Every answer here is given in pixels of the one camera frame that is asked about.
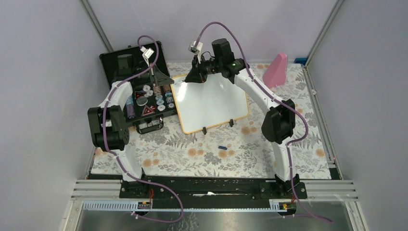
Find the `yellow framed whiteboard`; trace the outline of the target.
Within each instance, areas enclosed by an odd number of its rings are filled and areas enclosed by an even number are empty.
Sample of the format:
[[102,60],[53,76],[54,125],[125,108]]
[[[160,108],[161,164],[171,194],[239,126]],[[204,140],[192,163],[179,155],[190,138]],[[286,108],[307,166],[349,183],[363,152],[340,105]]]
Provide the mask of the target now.
[[246,93],[221,74],[209,75],[205,83],[186,83],[185,78],[186,75],[173,77],[170,85],[185,134],[249,115]]

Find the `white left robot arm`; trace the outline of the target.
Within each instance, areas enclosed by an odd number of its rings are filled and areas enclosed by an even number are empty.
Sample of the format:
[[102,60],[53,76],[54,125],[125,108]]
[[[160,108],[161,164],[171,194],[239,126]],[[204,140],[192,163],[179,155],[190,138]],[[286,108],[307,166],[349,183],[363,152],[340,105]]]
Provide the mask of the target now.
[[165,117],[177,114],[171,97],[169,70],[163,55],[151,70],[154,58],[144,61],[135,54],[100,56],[110,82],[110,92],[100,106],[88,110],[90,134],[99,151],[123,151],[130,129],[139,134],[159,130]]

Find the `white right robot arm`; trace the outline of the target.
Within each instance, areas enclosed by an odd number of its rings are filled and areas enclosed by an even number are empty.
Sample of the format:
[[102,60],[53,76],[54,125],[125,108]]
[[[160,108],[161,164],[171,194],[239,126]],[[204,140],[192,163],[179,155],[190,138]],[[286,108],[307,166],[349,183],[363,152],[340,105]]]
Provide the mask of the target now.
[[190,44],[188,50],[194,53],[194,58],[185,81],[205,83],[209,75],[221,74],[257,104],[265,116],[261,126],[262,134],[271,142],[277,161],[275,175],[281,182],[277,183],[276,192],[282,198],[290,197],[295,192],[295,186],[291,182],[295,172],[289,148],[289,141],[295,128],[294,102],[285,101],[268,89],[255,76],[245,58],[235,57],[227,39],[216,39],[211,45],[213,57],[207,60],[202,55],[201,42],[196,40]]

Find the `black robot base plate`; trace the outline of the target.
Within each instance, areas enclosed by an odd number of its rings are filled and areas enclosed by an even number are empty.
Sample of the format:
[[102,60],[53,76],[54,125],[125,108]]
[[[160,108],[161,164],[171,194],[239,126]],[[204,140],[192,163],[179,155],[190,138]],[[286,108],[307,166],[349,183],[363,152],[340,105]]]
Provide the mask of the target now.
[[290,203],[306,199],[306,186],[257,178],[147,176],[142,182],[122,181],[119,197],[146,199],[154,209],[266,209],[270,200]]

